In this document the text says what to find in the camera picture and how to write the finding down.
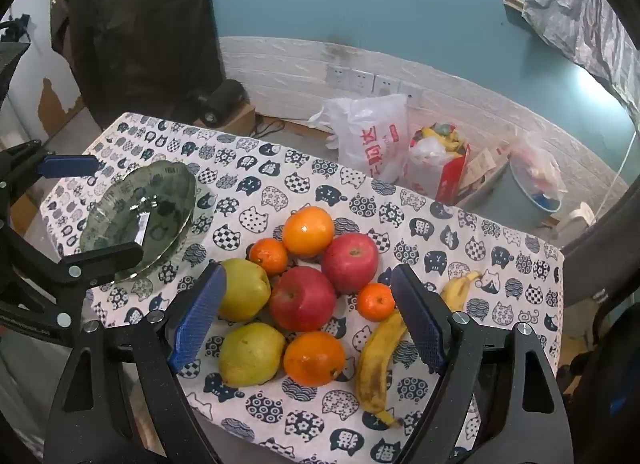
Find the spotted ripe banana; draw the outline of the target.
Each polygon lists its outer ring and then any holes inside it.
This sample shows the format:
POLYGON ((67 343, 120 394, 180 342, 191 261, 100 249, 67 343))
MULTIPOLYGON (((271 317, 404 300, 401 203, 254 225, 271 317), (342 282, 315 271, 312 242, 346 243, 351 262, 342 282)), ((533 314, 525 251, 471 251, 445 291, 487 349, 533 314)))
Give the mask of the spotted ripe banana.
POLYGON ((408 328, 398 310, 383 320, 369 337, 358 359, 355 395, 361 409, 387 426, 396 424, 386 411, 386 375, 392 355, 408 328))

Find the small tangerine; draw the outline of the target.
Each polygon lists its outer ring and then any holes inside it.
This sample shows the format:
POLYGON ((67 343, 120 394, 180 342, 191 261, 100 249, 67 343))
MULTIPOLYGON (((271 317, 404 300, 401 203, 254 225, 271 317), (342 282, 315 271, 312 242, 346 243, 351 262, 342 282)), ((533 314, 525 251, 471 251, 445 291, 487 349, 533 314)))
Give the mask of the small tangerine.
POLYGON ((392 290, 385 284, 370 283, 357 293, 357 311, 371 322, 381 322, 395 310, 392 290))
POLYGON ((248 252, 248 259, 261 266, 268 276, 278 276, 288 268, 288 252, 277 239, 261 239, 248 252))

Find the green pear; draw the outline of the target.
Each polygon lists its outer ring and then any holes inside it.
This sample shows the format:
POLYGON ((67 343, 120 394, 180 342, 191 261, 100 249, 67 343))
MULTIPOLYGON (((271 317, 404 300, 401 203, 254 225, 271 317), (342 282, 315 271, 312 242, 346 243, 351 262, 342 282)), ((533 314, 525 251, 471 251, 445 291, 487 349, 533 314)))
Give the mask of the green pear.
POLYGON ((232 331, 220 348, 224 384, 242 388, 271 380, 279 372, 285 337, 272 326, 253 322, 232 331))
POLYGON ((218 316, 231 322, 252 320, 270 299, 268 274, 261 266, 241 258, 224 260, 221 265, 227 284, 218 316))

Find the red apple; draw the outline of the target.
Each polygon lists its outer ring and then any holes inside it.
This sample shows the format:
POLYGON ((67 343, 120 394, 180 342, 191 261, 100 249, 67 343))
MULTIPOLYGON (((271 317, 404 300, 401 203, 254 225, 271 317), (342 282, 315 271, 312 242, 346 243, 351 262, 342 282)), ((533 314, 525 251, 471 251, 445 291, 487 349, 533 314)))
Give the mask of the red apple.
POLYGON ((321 272, 338 294, 354 294, 369 284, 378 271, 378 247, 362 233, 335 238, 321 259, 321 272))
POLYGON ((317 331, 329 322, 337 297, 329 279, 311 267, 283 273, 272 289, 269 312, 285 331, 317 331))

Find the large orange bottom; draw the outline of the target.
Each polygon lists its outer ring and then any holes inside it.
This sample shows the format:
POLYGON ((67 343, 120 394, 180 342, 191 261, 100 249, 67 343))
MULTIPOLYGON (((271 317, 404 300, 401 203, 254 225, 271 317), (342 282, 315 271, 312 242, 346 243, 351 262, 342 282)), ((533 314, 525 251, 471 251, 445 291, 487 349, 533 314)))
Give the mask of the large orange bottom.
POLYGON ((299 385, 318 387, 333 382, 345 366, 346 354, 339 340, 314 331, 300 334, 285 349, 284 372, 299 385))

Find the large orange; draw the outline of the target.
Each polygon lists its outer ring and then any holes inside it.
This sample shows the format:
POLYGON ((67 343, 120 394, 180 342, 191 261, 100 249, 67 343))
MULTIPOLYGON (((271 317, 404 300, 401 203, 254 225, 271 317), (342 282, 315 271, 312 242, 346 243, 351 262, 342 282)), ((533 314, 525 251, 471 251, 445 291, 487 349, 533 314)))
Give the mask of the large orange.
POLYGON ((320 255, 334 238, 331 216, 320 207, 304 207, 283 226, 282 242, 289 253, 298 258, 320 255))
POLYGON ((284 372, 299 385, 318 387, 333 382, 345 366, 346 354, 339 340, 314 331, 300 334, 285 349, 284 372))

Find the large orange top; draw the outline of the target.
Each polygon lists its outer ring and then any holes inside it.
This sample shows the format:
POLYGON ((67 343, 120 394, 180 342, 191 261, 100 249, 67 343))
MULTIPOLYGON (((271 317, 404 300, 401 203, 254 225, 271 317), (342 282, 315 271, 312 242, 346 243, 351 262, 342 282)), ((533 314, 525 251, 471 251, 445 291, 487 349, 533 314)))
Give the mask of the large orange top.
POLYGON ((331 216, 320 207, 304 207, 283 226, 282 242, 289 253, 298 258, 320 255, 334 238, 331 216))

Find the yellow banana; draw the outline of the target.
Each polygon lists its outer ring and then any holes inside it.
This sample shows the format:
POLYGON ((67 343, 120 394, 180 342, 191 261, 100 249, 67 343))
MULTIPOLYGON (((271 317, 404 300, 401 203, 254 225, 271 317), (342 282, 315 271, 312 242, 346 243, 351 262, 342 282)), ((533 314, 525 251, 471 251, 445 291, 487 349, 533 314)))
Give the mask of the yellow banana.
POLYGON ((480 272, 472 271, 465 276, 452 278, 448 281, 440 292, 440 297, 451 312, 463 310, 472 283, 481 276, 480 272))

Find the green glass fruit plate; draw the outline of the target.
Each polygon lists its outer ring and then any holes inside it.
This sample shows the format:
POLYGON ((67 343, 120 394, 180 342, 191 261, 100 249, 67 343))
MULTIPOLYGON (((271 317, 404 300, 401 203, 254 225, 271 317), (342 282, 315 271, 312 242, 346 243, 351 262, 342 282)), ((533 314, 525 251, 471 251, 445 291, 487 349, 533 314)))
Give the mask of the green glass fruit plate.
POLYGON ((135 169, 112 184, 89 213, 80 249, 135 242, 142 248, 140 262, 115 280, 142 276, 172 254, 190 227, 195 188, 195 177, 182 163, 157 161, 135 169))

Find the red white trash bag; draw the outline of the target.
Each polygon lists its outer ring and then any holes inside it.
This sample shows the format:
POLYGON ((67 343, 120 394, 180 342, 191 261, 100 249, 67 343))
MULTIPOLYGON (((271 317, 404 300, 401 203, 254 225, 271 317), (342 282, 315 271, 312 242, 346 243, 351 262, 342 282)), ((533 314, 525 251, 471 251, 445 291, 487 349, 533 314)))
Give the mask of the red white trash bag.
POLYGON ((454 125, 435 123, 418 129, 405 164, 408 188, 442 204, 454 204, 469 150, 454 125))

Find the dark hanging coat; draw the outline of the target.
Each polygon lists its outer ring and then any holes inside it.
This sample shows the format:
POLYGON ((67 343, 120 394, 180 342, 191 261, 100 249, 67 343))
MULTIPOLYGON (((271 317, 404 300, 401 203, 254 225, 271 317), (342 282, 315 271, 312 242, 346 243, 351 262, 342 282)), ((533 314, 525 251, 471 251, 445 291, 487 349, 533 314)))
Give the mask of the dark hanging coat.
POLYGON ((82 100, 101 128, 122 113, 192 122, 224 80, 211 0, 68 0, 82 100))

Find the cardboard box on floor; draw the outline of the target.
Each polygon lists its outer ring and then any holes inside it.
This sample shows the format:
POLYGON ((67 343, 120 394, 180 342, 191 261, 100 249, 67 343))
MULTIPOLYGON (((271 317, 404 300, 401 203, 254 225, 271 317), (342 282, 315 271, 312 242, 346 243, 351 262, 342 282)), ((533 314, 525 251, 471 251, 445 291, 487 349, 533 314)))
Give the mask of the cardboard box on floor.
POLYGON ((230 114, 228 120, 219 126, 209 125, 205 120, 196 120, 193 125, 236 136, 249 136, 256 126, 255 107, 249 103, 243 103, 242 106, 237 106, 230 114))

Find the white plastic shopping bag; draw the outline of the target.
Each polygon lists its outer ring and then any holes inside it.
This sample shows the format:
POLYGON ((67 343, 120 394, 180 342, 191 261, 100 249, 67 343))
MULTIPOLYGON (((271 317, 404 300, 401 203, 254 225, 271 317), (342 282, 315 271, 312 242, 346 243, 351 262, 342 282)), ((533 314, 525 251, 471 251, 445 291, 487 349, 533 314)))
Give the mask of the white plastic shopping bag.
POLYGON ((409 150, 407 97, 404 94, 329 99, 307 124, 327 127, 338 161, 383 182, 397 181, 409 150))

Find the silver window curtain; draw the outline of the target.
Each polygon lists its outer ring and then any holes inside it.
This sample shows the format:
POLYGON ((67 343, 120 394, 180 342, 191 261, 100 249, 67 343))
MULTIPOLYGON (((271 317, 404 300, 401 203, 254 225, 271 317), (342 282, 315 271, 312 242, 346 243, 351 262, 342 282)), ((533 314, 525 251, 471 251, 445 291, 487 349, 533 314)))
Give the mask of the silver window curtain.
POLYGON ((639 50, 606 0, 524 0, 522 17, 639 121, 639 50))

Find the white wall socket strip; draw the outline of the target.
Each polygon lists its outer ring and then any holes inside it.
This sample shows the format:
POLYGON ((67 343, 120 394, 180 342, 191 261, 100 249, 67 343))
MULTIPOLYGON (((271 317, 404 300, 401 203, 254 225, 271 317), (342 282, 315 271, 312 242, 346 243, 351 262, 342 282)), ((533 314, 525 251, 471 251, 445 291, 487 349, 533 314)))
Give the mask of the white wall socket strip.
POLYGON ((408 106, 417 108, 422 102, 423 89, 418 85, 395 80, 393 77, 374 74, 358 68, 329 64, 326 67, 326 83, 335 89, 361 94, 365 97, 384 97, 403 94, 408 106))

